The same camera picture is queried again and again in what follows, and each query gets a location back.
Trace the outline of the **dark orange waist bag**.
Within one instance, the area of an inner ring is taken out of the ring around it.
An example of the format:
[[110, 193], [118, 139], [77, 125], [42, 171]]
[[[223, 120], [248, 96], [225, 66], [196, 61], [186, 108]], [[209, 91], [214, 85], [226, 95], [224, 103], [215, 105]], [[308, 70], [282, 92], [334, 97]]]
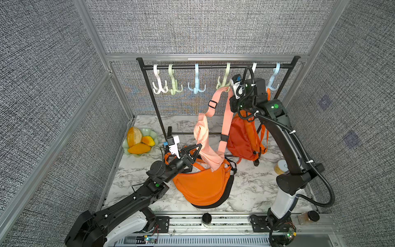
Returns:
[[254, 121], [242, 119], [238, 113], [231, 121], [227, 149], [233, 156], [256, 161], [259, 159], [262, 145]]

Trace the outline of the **pink waist bag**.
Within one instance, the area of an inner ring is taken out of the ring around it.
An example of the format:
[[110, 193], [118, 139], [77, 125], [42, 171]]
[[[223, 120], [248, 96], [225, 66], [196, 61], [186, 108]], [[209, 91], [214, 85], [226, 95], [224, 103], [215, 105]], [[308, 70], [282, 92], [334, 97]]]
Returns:
[[[215, 151], [209, 145], [208, 118], [215, 115], [217, 104], [219, 103], [222, 93], [227, 93], [227, 100], [223, 116], [221, 139], [218, 150]], [[212, 171], [218, 170], [225, 160], [225, 150], [227, 147], [231, 122], [234, 115], [230, 109], [230, 99], [233, 97], [233, 95], [234, 94], [229, 86], [218, 89], [208, 103], [207, 112], [200, 113], [198, 115], [198, 122], [194, 127], [193, 135], [196, 143], [202, 145], [200, 156], [202, 160], [210, 166]]]

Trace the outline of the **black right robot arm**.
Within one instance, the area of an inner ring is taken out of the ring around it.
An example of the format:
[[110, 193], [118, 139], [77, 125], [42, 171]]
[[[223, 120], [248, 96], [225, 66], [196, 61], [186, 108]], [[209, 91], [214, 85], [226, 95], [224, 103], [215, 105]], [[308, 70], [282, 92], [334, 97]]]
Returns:
[[[265, 82], [255, 78], [252, 67], [245, 68], [243, 75], [232, 78], [234, 96], [230, 109], [243, 120], [253, 122], [259, 119], [263, 129], [276, 141], [288, 165], [288, 171], [276, 178], [279, 187], [275, 202], [267, 212], [266, 221], [275, 225], [287, 221], [298, 199], [303, 198], [320, 207], [331, 207], [335, 203], [333, 188], [322, 175], [324, 167], [314, 162], [291, 126], [288, 112], [278, 99], [269, 100]], [[314, 178], [319, 177], [329, 190], [330, 199], [319, 203], [299, 192]]]

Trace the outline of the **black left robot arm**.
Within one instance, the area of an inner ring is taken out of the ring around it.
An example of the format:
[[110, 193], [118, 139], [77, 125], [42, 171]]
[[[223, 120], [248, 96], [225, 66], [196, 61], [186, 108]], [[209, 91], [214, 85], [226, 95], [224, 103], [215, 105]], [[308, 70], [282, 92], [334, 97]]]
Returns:
[[148, 208], [168, 191], [167, 183], [185, 167], [191, 168], [202, 144], [183, 148], [169, 164], [155, 161], [147, 171], [148, 179], [133, 194], [101, 211], [81, 213], [65, 238], [67, 247], [106, 247], [130, 231], [153, 226], [155, 215]]

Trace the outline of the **bright orange waist bag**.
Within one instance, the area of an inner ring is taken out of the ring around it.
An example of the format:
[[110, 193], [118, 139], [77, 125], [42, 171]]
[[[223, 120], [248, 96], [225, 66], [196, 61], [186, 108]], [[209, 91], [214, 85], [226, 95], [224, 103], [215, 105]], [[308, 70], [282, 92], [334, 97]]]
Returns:
[[261, 124], [260, 125], [260, 152], [258, 153], [258, 156], [260, 157], [260, 155], [265, 154], [267, 152], [267, 148], [268, 148], [268, 134], [269, 132], [266, 130], [266, 127]]

